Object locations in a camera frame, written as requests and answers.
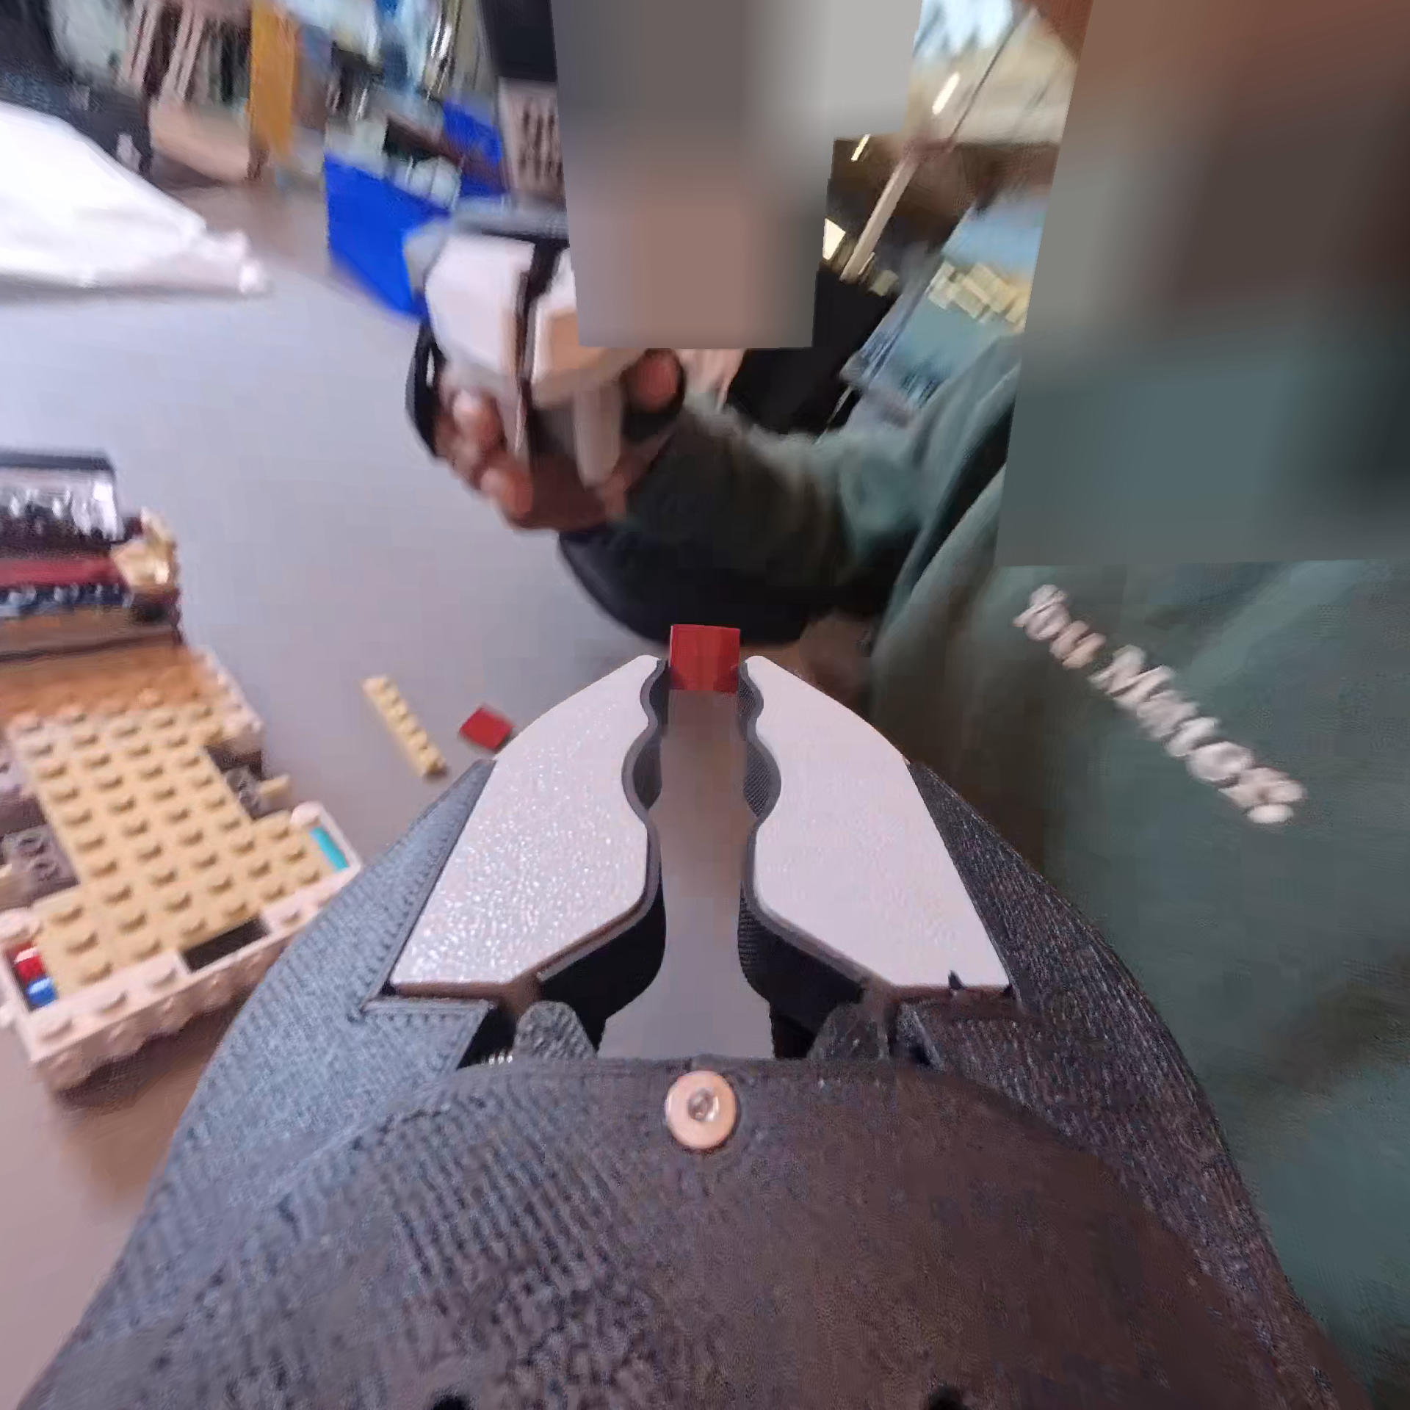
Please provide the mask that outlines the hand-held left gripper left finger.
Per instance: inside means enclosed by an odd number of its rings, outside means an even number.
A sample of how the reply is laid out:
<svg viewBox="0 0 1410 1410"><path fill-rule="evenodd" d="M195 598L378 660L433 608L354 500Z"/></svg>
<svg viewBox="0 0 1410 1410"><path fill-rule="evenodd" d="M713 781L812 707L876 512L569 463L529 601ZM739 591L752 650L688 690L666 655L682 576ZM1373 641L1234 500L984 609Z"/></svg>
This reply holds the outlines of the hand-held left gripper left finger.
<svg viewBox="0 0 1410 1410"><path fill-rule="evenodd" d="M487 774L393 970L410 997L522 997L641 922L660 883L666 663L547 710Z"/></svg>

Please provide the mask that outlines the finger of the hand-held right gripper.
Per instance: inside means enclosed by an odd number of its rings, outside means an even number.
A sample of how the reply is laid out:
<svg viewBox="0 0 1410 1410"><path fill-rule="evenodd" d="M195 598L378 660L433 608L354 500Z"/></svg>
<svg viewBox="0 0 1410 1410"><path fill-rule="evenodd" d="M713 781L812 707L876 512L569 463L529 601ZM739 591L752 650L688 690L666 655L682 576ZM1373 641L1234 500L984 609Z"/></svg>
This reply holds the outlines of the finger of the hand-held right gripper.
<svg viewBox="0 0 1410 1410"><path fill-rule="evenodd" d="M495 405L512 453L530 450L529 285L529 242L447 242L425 285L447 385Z"/></svg>
<svg viewBox="0 0 1410 1410"><path fill-rule="evenodd" d="M582 341L569 254L535 299L529 334L530 448L567 457L577 479L599 489L623 453L629 351Z"/></svg>

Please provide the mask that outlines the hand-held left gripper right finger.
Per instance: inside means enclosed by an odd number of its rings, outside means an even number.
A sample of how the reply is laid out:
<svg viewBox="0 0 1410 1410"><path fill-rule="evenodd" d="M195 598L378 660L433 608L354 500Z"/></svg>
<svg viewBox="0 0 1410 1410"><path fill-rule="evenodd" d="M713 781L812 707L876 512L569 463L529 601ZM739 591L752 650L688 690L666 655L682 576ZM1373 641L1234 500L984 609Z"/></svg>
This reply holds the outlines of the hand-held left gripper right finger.
<svg viewBox="0 0 1410 1410"><path fill-rule="evenodd" d="M740 667L765 794L745 891L784 940L886 994L1011 985L906 759L765 658Z"/></svg>

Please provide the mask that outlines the tan long brick plate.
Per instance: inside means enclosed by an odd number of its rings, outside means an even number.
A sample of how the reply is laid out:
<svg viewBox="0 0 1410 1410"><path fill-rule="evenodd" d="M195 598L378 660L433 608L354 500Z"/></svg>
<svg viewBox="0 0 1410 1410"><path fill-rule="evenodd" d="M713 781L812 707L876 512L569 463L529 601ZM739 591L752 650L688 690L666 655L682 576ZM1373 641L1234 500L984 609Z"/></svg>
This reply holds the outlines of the tan long brick plate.
<svg viewBox="0 0 1410 1410"><path fill-rule="evenodd" d="M398 683L386 675L374 675L363 678L361 690L413 774L423 782L445 779L447 757L403 697Z"/></svg>

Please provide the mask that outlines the red toy brick truck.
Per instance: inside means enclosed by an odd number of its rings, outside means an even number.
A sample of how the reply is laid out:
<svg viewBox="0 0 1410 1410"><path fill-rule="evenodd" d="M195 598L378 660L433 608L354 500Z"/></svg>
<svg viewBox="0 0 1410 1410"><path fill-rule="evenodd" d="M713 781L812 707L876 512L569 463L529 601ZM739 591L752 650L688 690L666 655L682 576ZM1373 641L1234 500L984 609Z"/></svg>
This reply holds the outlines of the red toy brick truck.
<svg viewBox="0 0 1410 1410"><path fill-rule="evenodd" d="M264 735L171 529L104 457L5 450L3 1022L52 1093L245 997L361 871Z"/></svg>

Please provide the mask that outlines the person's right forearm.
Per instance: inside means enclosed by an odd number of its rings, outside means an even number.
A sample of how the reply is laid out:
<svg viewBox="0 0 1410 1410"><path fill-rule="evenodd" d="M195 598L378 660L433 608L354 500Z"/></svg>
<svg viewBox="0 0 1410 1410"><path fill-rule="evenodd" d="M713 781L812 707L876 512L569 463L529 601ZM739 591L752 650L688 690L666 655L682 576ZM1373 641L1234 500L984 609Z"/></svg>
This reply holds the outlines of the person's right forearm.
<svg viewBox="0 0 1410 1410"><path fill-rule="evenodd" d="M906 425L774 435L687 403L621 524L883 630L995 567L1021 341L989 344Z"/></svg>

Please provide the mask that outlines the grey desk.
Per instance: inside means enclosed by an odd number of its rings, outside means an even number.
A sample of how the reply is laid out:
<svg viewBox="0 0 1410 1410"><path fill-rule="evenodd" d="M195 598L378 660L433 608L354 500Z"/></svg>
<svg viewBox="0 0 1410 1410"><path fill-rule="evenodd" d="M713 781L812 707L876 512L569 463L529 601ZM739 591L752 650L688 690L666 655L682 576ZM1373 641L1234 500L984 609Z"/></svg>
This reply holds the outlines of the grey desk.
<svg viewBox="0 0 1410 1410"><path fill-rule="evenodd" d="M433 463L405 415L413 326L329 265L319 200L206 188L181 200L252 240L265 294L74 302L3 296L3 447L106 453L128 507L181 552L186 640L265 725L265 764L322 802L364 865L445 784L413 774L361 682L393 678L452 777L480 707L524 730L663 646L608 620L551 536L515 534ZM609 1056L770 1054L739 970L749 813L729 698L671 705L663 789L666 942ZM52 1098L3 1027L3 1407L15 1407L123 1247L212 1051L238 1009L193 1019Z"/></svg>

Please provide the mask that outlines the person's right hand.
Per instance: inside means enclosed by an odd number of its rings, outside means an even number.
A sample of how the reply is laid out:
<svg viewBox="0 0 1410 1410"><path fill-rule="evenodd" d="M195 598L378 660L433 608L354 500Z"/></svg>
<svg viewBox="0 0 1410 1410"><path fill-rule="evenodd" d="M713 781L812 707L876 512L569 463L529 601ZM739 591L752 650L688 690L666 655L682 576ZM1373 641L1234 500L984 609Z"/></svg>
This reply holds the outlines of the person's right hand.
<svg viewBox="0 0 1410 1410"><path fill-rule="evenodd" d="M629 492L646 475L670 438L666 428L648 440L623 440L623 453L601 485L586 485L564 455L547 452L517 458L507 447L497 405L448 379L436 383L433 455L458 484L494 505L525 532L576 534L621 517Z"/></svg>

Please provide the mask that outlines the blue storage bin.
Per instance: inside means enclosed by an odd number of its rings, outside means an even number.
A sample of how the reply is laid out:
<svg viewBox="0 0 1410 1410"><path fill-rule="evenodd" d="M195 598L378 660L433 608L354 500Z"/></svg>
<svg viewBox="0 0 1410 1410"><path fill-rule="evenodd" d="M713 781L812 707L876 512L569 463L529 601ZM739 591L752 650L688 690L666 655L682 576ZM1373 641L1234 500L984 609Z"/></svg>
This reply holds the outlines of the blue storage bin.
<svg viewBox="0 0 1410 1410"><path fill-rule="evenodd" d="M494 118L455 103L426 119L386 111L329 134L322 185L332 262L386 309L421 321L406 240L465 200L504 195Z"/></svg>

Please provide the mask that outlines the yellow cardboard box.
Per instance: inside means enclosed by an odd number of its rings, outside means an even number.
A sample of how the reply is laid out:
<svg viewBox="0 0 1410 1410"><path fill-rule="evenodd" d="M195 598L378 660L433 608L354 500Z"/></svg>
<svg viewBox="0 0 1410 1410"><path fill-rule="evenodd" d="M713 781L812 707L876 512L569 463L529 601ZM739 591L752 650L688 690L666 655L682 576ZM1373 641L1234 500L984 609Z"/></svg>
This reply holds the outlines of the yellow cardboard box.
<svg viewBox="0 0 1410 1410"><path fill-rule="evenodd" d="M250 29L250 175L284 166L294 155L300 77L300 25L280 3L253 2Z"/></svg>

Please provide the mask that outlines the person in green sweatshirt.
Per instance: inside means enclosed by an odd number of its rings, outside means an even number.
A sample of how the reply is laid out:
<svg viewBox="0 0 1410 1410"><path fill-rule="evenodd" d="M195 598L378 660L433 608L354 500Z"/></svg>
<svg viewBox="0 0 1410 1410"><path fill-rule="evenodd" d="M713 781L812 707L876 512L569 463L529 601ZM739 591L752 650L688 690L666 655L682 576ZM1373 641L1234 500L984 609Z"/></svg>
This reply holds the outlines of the person in green sweatshirt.
<svg viewBox="0 0 1410 1410"><path fill-rule="evenodd" d="M1407 1407L1407 559L1002 569L1000 480L908 492L873 722L1101 930Z"/></svg>

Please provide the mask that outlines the white paper bag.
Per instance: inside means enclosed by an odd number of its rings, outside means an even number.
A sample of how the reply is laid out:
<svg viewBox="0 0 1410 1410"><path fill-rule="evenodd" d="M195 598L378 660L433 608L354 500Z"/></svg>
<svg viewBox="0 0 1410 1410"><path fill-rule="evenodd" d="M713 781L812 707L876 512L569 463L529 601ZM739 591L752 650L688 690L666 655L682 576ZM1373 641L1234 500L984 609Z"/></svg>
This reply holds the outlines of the white paper bag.
<svg viewBox="0 0 1410 1410"><path fill-rule="evenodd" d="M10 294L255 296L269 274L59 118L2 109L2 289Z"/></svg>

